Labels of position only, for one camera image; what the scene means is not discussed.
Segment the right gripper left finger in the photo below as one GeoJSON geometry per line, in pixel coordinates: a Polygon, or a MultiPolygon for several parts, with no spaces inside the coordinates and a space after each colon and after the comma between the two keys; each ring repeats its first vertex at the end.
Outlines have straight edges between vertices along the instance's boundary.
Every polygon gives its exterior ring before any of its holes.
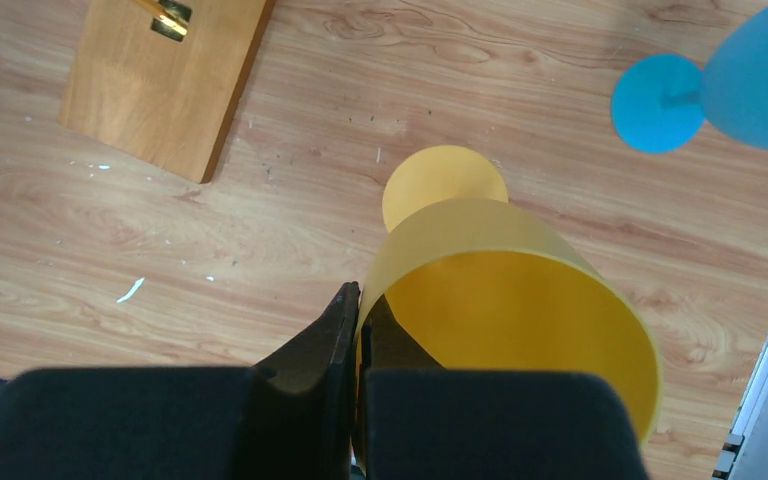
{"type": "Polygon", "coordinates": [[[45,368],[0,391],[0,479],[346,479],[360,289],[250,367],[45,368]]]}

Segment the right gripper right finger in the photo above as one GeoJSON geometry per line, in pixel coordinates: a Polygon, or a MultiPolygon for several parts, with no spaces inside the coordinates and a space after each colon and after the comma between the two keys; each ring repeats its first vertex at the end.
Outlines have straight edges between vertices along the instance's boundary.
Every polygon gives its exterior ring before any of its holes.
{"type": "Polygon", "coordinates": [[[579,372],[448,369],[379,299],[359,340],[357,461],[369,479],[644,479],[629,415],[579,372]]]}

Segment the yellow wine glass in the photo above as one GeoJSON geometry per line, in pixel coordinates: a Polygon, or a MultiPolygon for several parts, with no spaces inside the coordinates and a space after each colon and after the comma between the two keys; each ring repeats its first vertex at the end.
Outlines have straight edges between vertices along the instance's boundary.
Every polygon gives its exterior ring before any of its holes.
{"type": "Polygon", "coordinates": [[[559,234],[510,203],[490,160],[455,145],[420,150],[393,171],[381,208],[387,236],[364,281],[362,322],[385,300],[445,367],[599,376],[648,442],[663,375],[644,321],[559,234]]]}

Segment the blue wine glass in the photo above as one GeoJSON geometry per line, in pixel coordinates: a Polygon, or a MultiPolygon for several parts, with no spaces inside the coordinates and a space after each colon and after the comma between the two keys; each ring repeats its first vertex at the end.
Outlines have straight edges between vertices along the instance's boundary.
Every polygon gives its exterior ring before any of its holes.
{"type": "Polygon", "coordinates": [[[628,146],[646,153],[682,147],[704,123],[768,151],[768,7],[732,33],[703,68],[677,54],[632,65],[613,91],[611,120],[628,146]]]}

